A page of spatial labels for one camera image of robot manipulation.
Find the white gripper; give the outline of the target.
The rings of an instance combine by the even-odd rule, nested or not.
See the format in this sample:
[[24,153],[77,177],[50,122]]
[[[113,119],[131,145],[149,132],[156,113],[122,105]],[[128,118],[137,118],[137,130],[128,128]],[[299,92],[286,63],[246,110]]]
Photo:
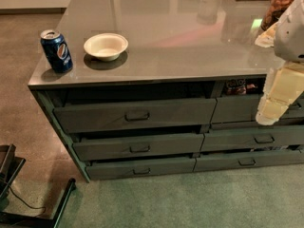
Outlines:
[[285,62],[267,74],[256,114],[262,125],[276,123],[289,106],[304,92],[304,64]]

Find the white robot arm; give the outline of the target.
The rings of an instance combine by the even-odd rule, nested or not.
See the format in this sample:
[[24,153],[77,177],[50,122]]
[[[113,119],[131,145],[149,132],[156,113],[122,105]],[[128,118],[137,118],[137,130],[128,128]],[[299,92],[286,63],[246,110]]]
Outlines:
[[304,92],[304,0],[294,0],[274,27],[275,55],[284,61],[267,74],[256,121],[272,125]]

